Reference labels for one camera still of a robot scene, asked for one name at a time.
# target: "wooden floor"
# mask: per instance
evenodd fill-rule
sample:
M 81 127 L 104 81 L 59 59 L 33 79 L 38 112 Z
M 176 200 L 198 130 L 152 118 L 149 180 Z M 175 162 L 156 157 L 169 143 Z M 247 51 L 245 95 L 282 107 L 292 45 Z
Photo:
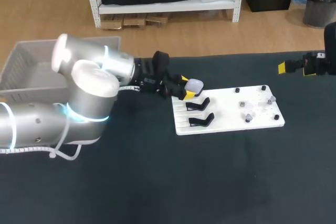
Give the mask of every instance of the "wooden floor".
M 164 28 L 96 29 L 88 0 L 0 0 L 0 66 L 16 41 L 55 39 L 61 33 L 79 37 L 121 36 L 122 50 L 150 57 L 156 50 L 173 57 L 323 49 L 323 30 L 302 24 L 303 9 L 251 13 L 246 4 L 239 23 L 204 21 L 185 13 Z

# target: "black table mat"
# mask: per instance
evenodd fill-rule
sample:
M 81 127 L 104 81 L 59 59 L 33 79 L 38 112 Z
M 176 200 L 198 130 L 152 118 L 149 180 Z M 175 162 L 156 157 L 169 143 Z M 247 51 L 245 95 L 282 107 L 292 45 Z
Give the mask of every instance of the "black table mat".
M 77 160 L 0 156 L 0 222 L 334 223 L 336 77 L 277 74 L 302 54 L 172 59 L 206 89 L 269 85 L 285 126 L 177 136 L 170 99 L 122 91 Z

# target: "white metal shelf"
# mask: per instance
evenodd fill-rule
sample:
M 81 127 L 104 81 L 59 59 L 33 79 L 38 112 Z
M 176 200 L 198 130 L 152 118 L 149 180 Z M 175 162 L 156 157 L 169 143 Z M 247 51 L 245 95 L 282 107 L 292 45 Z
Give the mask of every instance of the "white metal shelf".
M 202 3 L 200 0 L 186 0 L 172 3 L 157 3 L 150 5 L 103 5 L 98 7 L 100 14 L 119 13 L 163 13 L 163 12 L 187 12 L 191 10 L 218 10 L 233 9 L 233 0 L 222 0 Z
M 101 0 L 90 0 L 94 23 L 100 27 L 101 14 L 126 13 L 161 13 L 161 12 L 187 12 L 193 10 L 220 10 L 233 9 L 232 22 L 239 21 L 242 0 L 222 0 L 203 3 L 200 0 L 186 0 L 173 3 L 157 3 L 150 5 L 103 5 Z

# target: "white plastic board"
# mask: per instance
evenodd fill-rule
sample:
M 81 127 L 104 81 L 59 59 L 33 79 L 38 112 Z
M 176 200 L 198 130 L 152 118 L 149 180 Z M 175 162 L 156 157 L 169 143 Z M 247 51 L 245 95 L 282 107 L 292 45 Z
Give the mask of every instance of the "white plastic board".
M 263 129 L 282 127 L 285 120 L 282 117 L 277 102 L 268 104 L 273 95 L 270 88 L 266 86 L 241 87 L 236 93 L 236 87 L 229 89 L 204 90 L 199 97 L 192 100 L 180 101 L 173 97 L 173 111 L 177 135 L 192 135 L 226 131 L 242 131 L 252 129 Z M 210 104 L 204 111 L 187 111 L 186 102 L 202 104 L 204 99 L 210 98 Z M 215 118 L 208 127 L 190 126 L 189 118 L 206 119 L 210 113 Z M 246 122 L 246 115 L 250 114 L 253 119 Z

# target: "cardboard box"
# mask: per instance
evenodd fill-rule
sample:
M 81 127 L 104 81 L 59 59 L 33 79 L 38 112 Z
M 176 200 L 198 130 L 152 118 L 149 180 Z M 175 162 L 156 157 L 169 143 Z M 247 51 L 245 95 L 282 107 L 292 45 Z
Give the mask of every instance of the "cardboard box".
M 148 13 L 146 18 L 147 25 L 164 26 L 168 23 L 170 13 Z
M 100 27 L 108 30 L 121 30 L 123 27 L 124 14 L 100 15 Z
M 125 14 L 124 27 L 144 29 L 146 26 L 146 13 Z

